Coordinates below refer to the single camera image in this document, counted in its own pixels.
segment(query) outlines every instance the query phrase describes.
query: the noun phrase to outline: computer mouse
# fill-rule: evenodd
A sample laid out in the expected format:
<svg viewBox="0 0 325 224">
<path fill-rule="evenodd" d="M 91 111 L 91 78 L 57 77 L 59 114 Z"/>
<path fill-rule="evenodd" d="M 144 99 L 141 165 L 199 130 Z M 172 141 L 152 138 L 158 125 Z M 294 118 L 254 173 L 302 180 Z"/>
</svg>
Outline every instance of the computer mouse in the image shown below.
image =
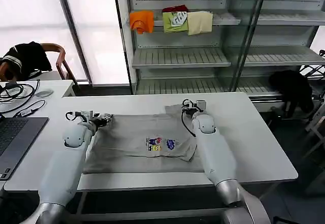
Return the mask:
<svg viewBox="0 0 325 224">
<path fill-rule="evenodd" d="M 52 89 L 47 89 L 47 90 L 40 91 L 40 92 L 36 93 L 35 96 L 40 97 L 40 98 L 45 98 L 47 96 L 50 96 L 53 93 L 54 93 L 54 91 Z"/>
</svg>

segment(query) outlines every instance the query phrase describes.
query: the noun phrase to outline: gray t-shirt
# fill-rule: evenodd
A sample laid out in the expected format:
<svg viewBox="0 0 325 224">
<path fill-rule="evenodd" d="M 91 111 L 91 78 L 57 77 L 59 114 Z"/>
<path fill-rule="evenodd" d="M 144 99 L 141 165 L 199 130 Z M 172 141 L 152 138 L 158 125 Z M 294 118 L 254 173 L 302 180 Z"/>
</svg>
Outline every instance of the gray t-shirt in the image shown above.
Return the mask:
<svg viewBox="0 0 325 224">
<path fill-rule="evenodd" d="M 84 173 L 201 172 L 197 142 L 179 106 L 157 115 L 114 115 L 96 133 Z M 190 119 L 184 117 L 190 128 Z"/>
</svg>

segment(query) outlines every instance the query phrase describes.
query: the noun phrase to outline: laptop keyboard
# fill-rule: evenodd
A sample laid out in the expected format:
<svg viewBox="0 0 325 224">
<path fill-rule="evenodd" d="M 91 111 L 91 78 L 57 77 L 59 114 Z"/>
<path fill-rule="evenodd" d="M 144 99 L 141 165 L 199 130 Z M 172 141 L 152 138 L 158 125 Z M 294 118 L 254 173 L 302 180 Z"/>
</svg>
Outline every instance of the laptop keyboard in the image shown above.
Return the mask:
<svg viewBox="0 0 325 224">
<path fill-rule="evenodd" d="M 15 139 L 27 121 L 28 119 L 8 119 L 0 123 L 0 156 Z"/>
</svg>

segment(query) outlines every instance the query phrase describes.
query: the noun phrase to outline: shelf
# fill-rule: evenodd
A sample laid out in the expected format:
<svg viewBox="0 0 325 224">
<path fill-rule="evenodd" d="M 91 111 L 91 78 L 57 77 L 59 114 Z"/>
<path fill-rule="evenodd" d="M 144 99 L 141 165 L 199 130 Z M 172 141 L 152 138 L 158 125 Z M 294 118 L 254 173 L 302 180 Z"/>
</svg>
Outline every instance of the shelf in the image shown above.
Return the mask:
<svg viewBox="0 0 325 224">
<path fill-rule="evenodd" d="M 229 12 L 224 10 L 212 10 L 213 13 L 213 21 L 212 25 L 238 25 L 241 19 L 234 17 Z M 163 14 L 161 10 L 154 11 L 154 25 L 155 26 L 163 26 Z"/>
<path fill-rule="evenodd" d="M 136 49 L 132 67 L 139 68 L 211 68 L 229 67 L 221 49 L 200 48 L 160 48 Z"/>
<path fill-rule="evenodd" d="M 262 10 L 258 25 L 325 25 L 325 12 L 301 10 Z"/>
<path fill-rule="evenodd" d="M 240 48 L 227 49 L 229 59 L 237 60 Z M 305 46 L 252 46 L 245 67 L 325 65 L 325 59 Z"/>
<path fill-rule="evenodd" d="M 270 87 L 268 77 L 241 77 L 236 91 L 248 96 L 279 95 L 279 92 Z"/>
<path fill-rule="evenodd" d="M 216 78 L 142 79 L 136 94 L 216 93 L 223 92 Z"/>
</svg>

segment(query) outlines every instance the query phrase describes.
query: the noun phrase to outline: white table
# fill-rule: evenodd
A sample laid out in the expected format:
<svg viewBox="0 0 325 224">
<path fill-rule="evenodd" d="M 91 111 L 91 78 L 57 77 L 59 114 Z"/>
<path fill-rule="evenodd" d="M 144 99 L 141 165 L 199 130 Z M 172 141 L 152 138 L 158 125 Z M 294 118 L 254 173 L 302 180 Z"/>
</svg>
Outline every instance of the white table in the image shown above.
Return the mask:
<svg viewBox="0 0 325 224">
<path fill-rule="evenodd" d="M 26 82 L 18 82 L 18 83 L 27 83 L 27 84 L 32 85 L 33 87 L 36 87 L 36 84 L 37 84 L 36 81 L 26 81 Z M 0 82 L 1 86 L 4 86 L 5 84 L 6 84 L 5 82 Z M 32 117 L 51 117 L 52 109 L 56 106 L 56 104 L 62 97 L 74 95 L 74 92 L 72 90 L 72 85 L 73 85 L 73 82 L 71 80 L 40 81 L 40 87 L 37 90 L 37 92 L 47 90 L 47 89 L 52 89 L 54 91 L 54 93 L 46 98 L 33 97 L 32 99 L 30 99 L 30 101 L 28 103 L 26 103 L 26 105 L 24 105 L 22 108 L 19 108 L 18 110 L 21 110 L 38 100 L 45 100 L 46 105 L 31 116 Z M 20 105 L 21 103 L 22 103 L 22 101 L 16 101 L 13 104 L 1 106 L 0 111 L 2 109 L 9 110 L 11 108 L 16 107 L 17 105 Z M 16 112 L 17 111 L 6 113 L 6 114 L 4 114 L 4 116 L 11 117 L 14 114 L 16 114 Z M 0 181 L 0 190 L 3 188 L 5 183 L 6 183 L 5 181 Z"/>
<path fill-rule="evenodd" d="M 102 97 L 65 97 L 42 115 L 50 120 L 5 184 L 7 191 L 37 190 L 54 151 L 63 150 L 62 133 L 73 122 L 67 111 L 93 110 L 112 114 L 164 113 L 164 106 L 180 104 L 183 99 L 206 100 L 207 111 L 225 136 L 238 163 L 237 179 L 242 183 L 282 182 L 298 174 L 245 93 L 201 93 L 169 95 L 123 95 Z M 204 173 L 145 173 L 82 175 L 78 190 L 144 189 L 211 185 Z"/>
</svg>

